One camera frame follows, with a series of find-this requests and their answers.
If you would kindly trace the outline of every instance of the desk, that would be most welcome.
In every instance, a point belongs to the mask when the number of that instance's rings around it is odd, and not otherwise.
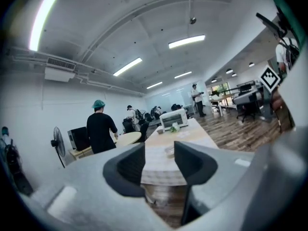
[[[225,100],[227,98],[233,97],[234,95],[235,95],[235,93],[231,93],[231,94],[219,96],[218,99],[211,99],[211,102],[218,102],[218,108],[219,108],[220,116],[223,116],[221,105],[220,105],[220,101],[223,101],[223,100]]]
[[[158,134],[156,131],[145,141],[145,166],[142,171],[141,183],[164,186],[186,185],[174,158],[168,158],[165,149],[173,146],[174,141],[187,141],[207,147],[218,148],[211,137],[194,119],[188,120],[188,126],[179,132],[166,131]]]
[[[140,137],[141,137],[140,132],[132,132],[132,133],[125,133],[123,135],[120,135],[118,140],[116,140],[115,138],[112,138],[112,139],[116,147],[122,147],[122,146],[135,143],[138,139],[140,139]],[[88,147],[82,151],[69,150],[69,152],[76,160],[93,154],[91,147]]]
[[[151,122],[149,123],[149,127],[151,127],[151,126],[159,126],[159,125],[161,125],[160,119],[158,119],[158,120],[153,120],[153,121],[151,121]]]

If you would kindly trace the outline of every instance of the electric fan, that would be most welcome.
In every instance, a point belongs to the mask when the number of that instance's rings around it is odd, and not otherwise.
[[[53,140],[51,141],[51,146],[56,149],[58,157],[62,163],[62,166],[65,168],[61,157],[65,157],[65,147],[62,139],[62,135],[58,127],[53,129]]]

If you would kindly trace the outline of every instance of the hairnet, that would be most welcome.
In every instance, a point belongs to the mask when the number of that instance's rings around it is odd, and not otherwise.
[[[9,129],[7,127],[2,128],[2,135],[7,134],[9,135]]]
[[[105,107],[105,103],[102,100],[98,99],[94,102],[94,104],[92,105],[92,108],[95,109],[95,108],[100,108],[100,107]]]

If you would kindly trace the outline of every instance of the window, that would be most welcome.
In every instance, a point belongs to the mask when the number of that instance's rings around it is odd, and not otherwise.
[[[213,86],[213,87],[208,88],[208,89],[207,89],[207,93],[208,93],[209,95],[211,95],[212,92],[215,91],[215,90],[218,91],[218,92],[220,92],[220,94],[219,94],[220,96],[230,94],[230,91],[227,91],[227,90],[229,90],[229,85],[228,85],[227,82],[226,82],[226,83],[223,83],[223,84],[220,84],[220,85],[217,85],[217,86]],[[226,105],[226,106],[229,106],[229,105],[230,105],[230,106],[233,106],[232,98],[229,97],[229,98],[223,100],[223,101],[222,101],[222,105]]]

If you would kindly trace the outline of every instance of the man in black shirt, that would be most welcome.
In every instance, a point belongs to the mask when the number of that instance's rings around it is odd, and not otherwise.
[[[96,100],[92,106],[95,113],[90,115],[87,120],[88,137],[94,154],[116,147],[110,137],[109,129],[115,134],[115,138],[118,138],[114,121],[109,115],[103,114],[104,107],[105,103],[102,100]]]

